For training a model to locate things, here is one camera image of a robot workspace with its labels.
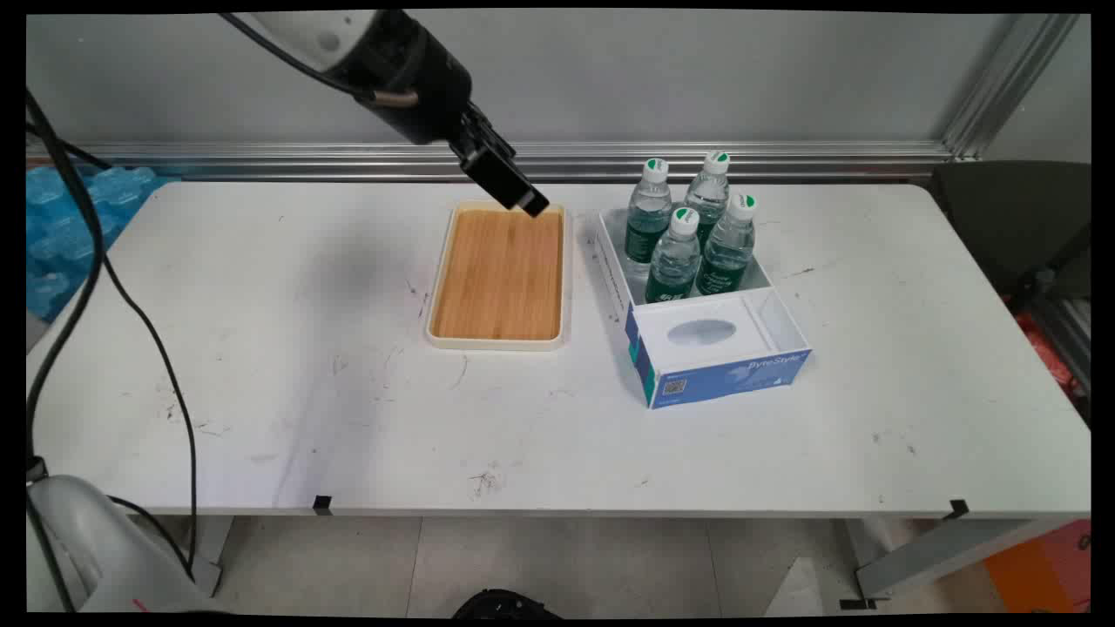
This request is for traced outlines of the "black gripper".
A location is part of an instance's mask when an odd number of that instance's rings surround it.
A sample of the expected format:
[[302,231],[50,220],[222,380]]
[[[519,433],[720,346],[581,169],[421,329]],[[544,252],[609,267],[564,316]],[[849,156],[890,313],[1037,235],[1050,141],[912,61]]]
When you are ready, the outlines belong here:
[[537,218],[549,199],[514,164],[517,152],[471,102],[471,73],[403,10],[378,10],[348,56],[359,102],[415,145],[450,144],[463,173],[507,210]]

